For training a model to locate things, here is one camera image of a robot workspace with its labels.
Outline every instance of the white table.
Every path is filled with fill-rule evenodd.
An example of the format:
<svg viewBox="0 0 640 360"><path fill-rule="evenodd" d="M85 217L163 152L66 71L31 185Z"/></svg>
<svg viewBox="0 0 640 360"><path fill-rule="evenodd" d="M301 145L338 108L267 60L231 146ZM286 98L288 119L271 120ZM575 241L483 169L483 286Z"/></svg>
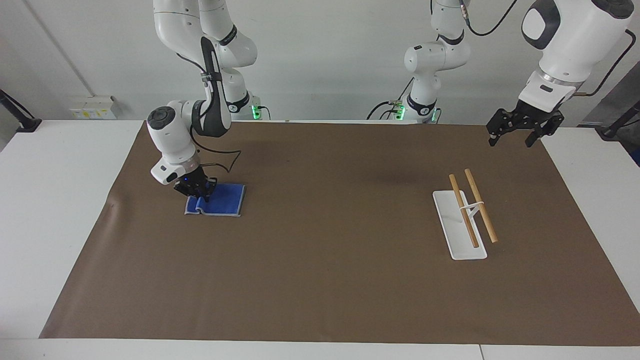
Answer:
<svg viewBox="0 0 640 360"><path fill-rule="evenodd" d="M640 359L640 347L38 340L140 125L45 121L0 152L0 359ZM590 129L543 143L640 308L640 168Z"/></svg>

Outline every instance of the white tray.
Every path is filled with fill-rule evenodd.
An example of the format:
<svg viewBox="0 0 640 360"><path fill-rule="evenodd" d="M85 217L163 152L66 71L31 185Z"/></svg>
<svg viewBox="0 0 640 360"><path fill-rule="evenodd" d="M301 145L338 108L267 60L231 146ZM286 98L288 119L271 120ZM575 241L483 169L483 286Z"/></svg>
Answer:
<svg viewBox="0 0 640 360"><path fill-rule="evenodd" d="M468 205L467 197L465 193L460 190L462 201L465 206ZM462 219L460 213L460 207L458 207L458 201L456 200L456 194L453 190L443 190L433 192L433 200L436 203L436 209L438 210L438 216L440 217L440 223L442 224L442 230L444 231L444 237L447 239L447 246L449 246L449 253L453 260L480 260L486 259L486 250L480 237L476 221L471 219L471 226L474 229L478 244L477 248L474 248L471 243L471 237L467 232L467 226Z"/></svg>

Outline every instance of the brown mat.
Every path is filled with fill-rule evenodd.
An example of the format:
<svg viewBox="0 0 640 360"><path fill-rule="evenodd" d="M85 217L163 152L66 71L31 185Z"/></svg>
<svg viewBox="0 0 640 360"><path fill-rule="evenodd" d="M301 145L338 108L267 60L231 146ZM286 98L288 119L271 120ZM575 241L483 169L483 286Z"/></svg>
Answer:
<svg viewBox="0 0 640 360"><path fill-rule="evenodd" d="M143 128L41 338L640 345L639 313L525 136L234 124L203 143L243 150L232 174L207 170L247 185L242 217L213 218L152 179ZM487 260L450 258L431 197L450 172L471 194L465 167L501 239Z"/></svg>

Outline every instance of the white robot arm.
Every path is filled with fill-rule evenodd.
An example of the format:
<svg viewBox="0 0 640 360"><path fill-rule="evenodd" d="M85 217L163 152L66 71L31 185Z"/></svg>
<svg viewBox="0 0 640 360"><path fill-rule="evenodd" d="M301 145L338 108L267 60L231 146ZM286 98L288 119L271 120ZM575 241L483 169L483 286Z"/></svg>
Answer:
<svg viewBox="0 0 640 360"><path fill-rule="evenodd" d="M201 72L206 100L172 101L155 109L147 128L162 158L151 174L162 184L176 181L184 195L208 200L216 180L208 178L191 141L191 131L223 136L231 127L231 114L252 101L242 75L233 67L255 63L253 41L233 25L225 0L154 0L156 32L164 45L196 65Z"/></svg>
<svg viewBox="0 0 640 360"><path fill-rule="evenodd" d="M403 98L405 119L421 122L430 119L440 89L440 78L436 73L458 68L469 60L471 49L464 39L465 21L459 1L433 1L431 27L438 33L438 38L411 47L404 55L404 66L414 77L411 92Z"/></svg>
<svg viewBox="0 0 640 360"><path fill-rule="evenodd" d="M522 34L543 56L513 111L499 109L487 124L489 144L516 129L533 129L530 147L552 135L564 120L558 110L587 80L624 34L631 0L537 0L522 22Z"/></svg>

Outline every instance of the wooden handle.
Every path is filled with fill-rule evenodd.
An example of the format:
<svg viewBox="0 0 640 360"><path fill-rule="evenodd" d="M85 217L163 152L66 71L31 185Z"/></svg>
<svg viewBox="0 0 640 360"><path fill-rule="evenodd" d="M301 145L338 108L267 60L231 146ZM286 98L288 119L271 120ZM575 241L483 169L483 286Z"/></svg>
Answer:
<svg viewBox="0 0 640 360"><path fill-rule="evenodd" d="M476 202L481 202L482 197L480 197L480 191L476 185L476 180L474 180L474 176L471 175L470 169L465 169L465 174L467 175L467 180L469 180L469 185L471 185L471 191L474 193L474 197L476 198ZM482 215L482 219L484 220L484 226L486 226L486 231L489 233L489 238L492 243L498 242L498 235L495 234L495 229L493 228L493 224L491 223L491 219L489 218L489 213L486 210L486 206L484 203L479 204L480 214Z"/></svg>
<svg viewBox="0 0 640 360"><path fill-rule="evenodd" d="M467 226L467 232L471 237L471 243L475 248L480 247L480 244L478 244L478 239L476 238L476 233L474 232L474 228L471 226L471 219L469 219L469 214L467 213L467 209L462 209L465 203L462 201L462 196L460 195L460 188L458 187L456 176L454 174L449 175L449 180L451 181L451 186L453 186L453 192L456 194L456 199L458 200L458 207L460 207L462 220L464 220L465 225Z"/></svg>

